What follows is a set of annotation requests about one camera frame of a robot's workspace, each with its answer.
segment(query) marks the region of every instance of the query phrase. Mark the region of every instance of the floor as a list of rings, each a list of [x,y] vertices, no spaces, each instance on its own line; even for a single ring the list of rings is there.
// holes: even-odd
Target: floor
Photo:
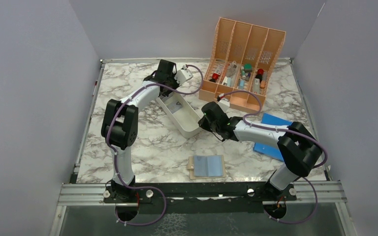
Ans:
[[[207,62],[193,62],[205,72]],[[92,120],[87,134],[77,183],[105,183],[113,176],[112,156],[100,135],[106,103],[119,100],[135,89],[142,80],[157,68],[157,63],[108,63],[103,72]],[[200,83],[199,73],[181,91],[193,91]],[[206,104],[198,95],[185,99],[201,114]],[[288,62],[278,62],[272,73],[263,111],[287,120],[302,122],[309,130],[309,121]],[[242,116],[244,112],[229,109],[228,116]],[[132,167],[137,182],[230,182],[266,181],[281,161],[258,154],[251,142],[221,142],[211,133],[201,131],[190,139],[184,138],[159,104],[151,102],[139,114],[138,138],[132,146]],[[223,155],[227,176],[225,178],[190,180],[186,170],[189,156]],[[311,171],[310,180],[326,180],[323,168]]]

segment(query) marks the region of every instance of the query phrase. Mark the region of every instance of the white tray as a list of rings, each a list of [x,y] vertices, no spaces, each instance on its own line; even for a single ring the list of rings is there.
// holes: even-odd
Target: white tray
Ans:
[[[183,137],[191,138],[201,131],[202,128],[198,125],[201,116],[196,113],[180,94],[173,92],[167,99],[158,97],[156,101],[160,104]],[[173,107],[173,104],[177,102],[181,104],[181,107],[177,111],[170,111],[169,107]]]

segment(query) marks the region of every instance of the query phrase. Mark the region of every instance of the table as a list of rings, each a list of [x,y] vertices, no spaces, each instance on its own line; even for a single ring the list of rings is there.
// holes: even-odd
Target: table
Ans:
[[[207,62],[187,63],[198,66],[202,72]],[[142,80],[157,69],[153,63],[107,63],[97,93],[92,120],[87,133],[77,183],[105,183],[113,176],[111,151],[100,135],[106,103],[119,100],[141,86]],[[200,75],[190,68],[194,78],[179,88],[193,91],[200,83]],[[201,114],[205,101],[198,94],[186,95],[185,100]],[[272,73],[263,112],[303,123],[311,131],[293,73],[288,62],[278,62]],[[245,113],[234,109],[229,117]],[[184,138],[160,105],[153,101],[139,114],[138,138],[132,146],[132,168],[137,182],[231,182],[266,181],[283,163],[253,152],[252,142],[217,140],[211,133],[201,131],[190,139]],[[189,156],[223,155],[226,178],[190,180],[186,170]],[[310,180],[326,180],[324,168],[311,171]]]

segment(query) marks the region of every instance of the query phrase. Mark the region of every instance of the blue folder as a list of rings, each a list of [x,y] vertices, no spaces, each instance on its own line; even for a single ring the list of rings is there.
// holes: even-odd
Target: blue folder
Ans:
[[[271,124],[271,125],[291,125],[292,124],[291,121],[288,121],[288,120],[285,120],[276,116],[272,116],[267,113],[264,113],[261,123]],[[283,161],[282,154],[277,148],[270,147],[264,144],[255,143],[253,147],[253,151],[263,153],[277,160]]]

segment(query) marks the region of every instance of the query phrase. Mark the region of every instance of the wooden box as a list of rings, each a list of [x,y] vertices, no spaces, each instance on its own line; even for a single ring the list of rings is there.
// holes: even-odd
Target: wooden box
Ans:
[[[238,66],[233,86],[223,84],[228,65],[235,61],[241,65],[248,63],[253,68],[250,80],[244,86],[245,90],[252,91],[254,77],[258,69],[267,72],[266,78],[263,78],[265,87],[257,93],[257,97],[264,104],[267,85],[282,50],[285,34],[286,32],[276,29],[220,18],[215,29],[211,61],[205,74],[205,81],[199,91],[199,99],[216,101],[219,94],[239,90],[241,66]],[[210,82],[212,74],[219,65],[223,66],[219,80],[216,83]],[[259,109],[257,100],[247,93],[233,93],[227,98],[231,108],[249,113]]]

